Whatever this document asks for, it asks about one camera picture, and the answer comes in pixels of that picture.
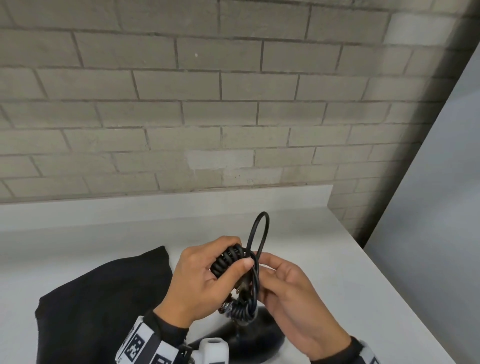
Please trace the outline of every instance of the painted brick wall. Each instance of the painted brick wall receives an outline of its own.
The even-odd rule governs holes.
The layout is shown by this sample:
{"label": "painted brick wall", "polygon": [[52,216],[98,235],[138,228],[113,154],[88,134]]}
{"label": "painted brick wall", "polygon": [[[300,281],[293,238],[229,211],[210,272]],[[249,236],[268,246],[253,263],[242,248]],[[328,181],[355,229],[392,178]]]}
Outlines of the painted brick wall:
{"label": "painted brick wall", "polygon": [[478,1],[2,0],[0,202],[333,183],[359,240]]}

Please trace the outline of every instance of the right hand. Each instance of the right hand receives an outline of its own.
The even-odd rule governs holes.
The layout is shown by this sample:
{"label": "right hand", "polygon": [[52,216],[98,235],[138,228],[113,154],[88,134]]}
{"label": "right hand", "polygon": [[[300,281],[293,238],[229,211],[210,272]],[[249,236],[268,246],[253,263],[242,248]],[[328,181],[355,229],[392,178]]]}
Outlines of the right hand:
{"label": "right hand", "polygon": [[262,253],[259,301],[287,339],[311,361],[327,358],[351,342],[318,296],[305,273],[295,264]]}

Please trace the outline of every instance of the qr-like code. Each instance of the qr-like code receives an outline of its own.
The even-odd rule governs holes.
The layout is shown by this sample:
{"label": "qr-like code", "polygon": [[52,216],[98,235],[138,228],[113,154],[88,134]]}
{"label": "qr-like code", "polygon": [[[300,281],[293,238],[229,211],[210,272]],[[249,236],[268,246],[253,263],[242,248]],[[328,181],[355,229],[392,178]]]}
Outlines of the qr-like code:
{"label": "qr-like code", "polygon": [[164,358],[160,354],[155,354],[150,364],[172,364],[172,361]]}
{"label": "qr-like code", "polygon": [[138,336],[138,334],[136,334],[133,337],[133,339],[130,341],[124,353],[132,363],[144,345],[145,345],[145,340],[143,340],[140,336]]}

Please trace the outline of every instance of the coiled cable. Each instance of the coiled cable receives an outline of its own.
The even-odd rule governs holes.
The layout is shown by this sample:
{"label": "coiled cable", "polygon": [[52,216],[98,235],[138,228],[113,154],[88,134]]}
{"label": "coiled cable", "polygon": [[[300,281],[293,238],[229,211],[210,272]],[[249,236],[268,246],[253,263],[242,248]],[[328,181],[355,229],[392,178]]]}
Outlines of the coiled cable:
{"label": "coiled cable", "polygon": [[[265,217],[264,234],[262,236],[262,240],[260,241],[257,254],[255,254],[252,251],[253,238],[255,237],[258,224],[263,217]],[[253,259],[253,267],[237,282],[235,287],[239,293],[238,298],[234,299],[230,295],[219,309],[220,313],[223,313],[227,317],[232,318],[240,323],[249,323],[253,321],[256,315],[258,291],[260,289],[260,281],[258,278],[260,264],[258,263],[258,258],[260,257],[262,249],[264,248],[269,225],[269,215],[265,211],[261,212],[253,223],[252,230],[250,231],[250,235],[248,237],[247,247],[243,248],[240,244],[229,246],[210,267],[210,271],[215,275],[215,277],[220,278],[220,276],[225,273],[228,267],[230,267],[237,260],[248,257]]]}

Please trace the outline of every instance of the power cord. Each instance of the power cord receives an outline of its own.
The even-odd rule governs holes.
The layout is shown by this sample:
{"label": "power cord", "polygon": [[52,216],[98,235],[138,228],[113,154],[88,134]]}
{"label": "power cord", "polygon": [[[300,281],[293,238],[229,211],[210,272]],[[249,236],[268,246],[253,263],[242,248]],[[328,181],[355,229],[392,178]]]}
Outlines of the power cord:
{"label": "power cord", "polygon": [[[264,234],[262,236],[262,240],[260,241],[257,254],[255,254],[251,250],[252,242],[253,238],[255,237],[258,224],[263,217],[265,217]],[[230,294],[223,303],[222,307],[220,307],[218,310],[221,314],[225,314],[225,316],[237,321],[241,325],[246,325],[252,322],[257,313],[257,298],[258,291],[260,289],[260,281],[258,278],[260,264],[258,263],[258,258],[260,257],[262,249],[264,248],[269,225],[269,215],[265,211],[261,212],[253,223],[250,236],[248,237],[247,247],[243,248],[240,244],[235,244],[234,246],[228,247],[210,267],[210,271],[215,275],[215,277],[220,278],[220,276],[225,273],[228,267],[230,267],[237,260],[248,257],[253,259],[253,267],[235,285],[239,295],[238,298],[232,298],[232,295]]]}

